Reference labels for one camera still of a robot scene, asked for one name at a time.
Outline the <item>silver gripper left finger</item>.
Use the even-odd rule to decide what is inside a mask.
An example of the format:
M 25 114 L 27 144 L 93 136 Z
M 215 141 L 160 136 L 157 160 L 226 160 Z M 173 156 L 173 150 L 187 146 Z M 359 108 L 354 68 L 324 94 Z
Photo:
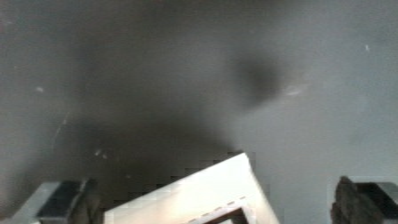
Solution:
M 100 224 L 98 182 L 45 182 L 9 224 Z

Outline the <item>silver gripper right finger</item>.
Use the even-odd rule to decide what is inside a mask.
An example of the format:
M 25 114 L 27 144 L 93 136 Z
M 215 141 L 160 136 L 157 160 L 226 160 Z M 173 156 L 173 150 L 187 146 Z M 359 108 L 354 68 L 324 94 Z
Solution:
M 354 182 L 343 176 L 336 185 L 331 224 L 398 224 L 398 185 Z

